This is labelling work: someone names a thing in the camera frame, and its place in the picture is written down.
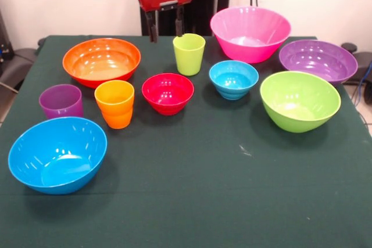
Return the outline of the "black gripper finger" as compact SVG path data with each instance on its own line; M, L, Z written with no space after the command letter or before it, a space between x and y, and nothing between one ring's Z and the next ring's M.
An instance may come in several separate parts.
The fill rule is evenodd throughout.
M156 11L149 11L145 13L146 22L148 25L148 33L150 42L158 41L158 24L156 19Z
M184 7L178 6L176 10L176 20L175 20L175 27L176 27L176 36L181 37L184 34Z

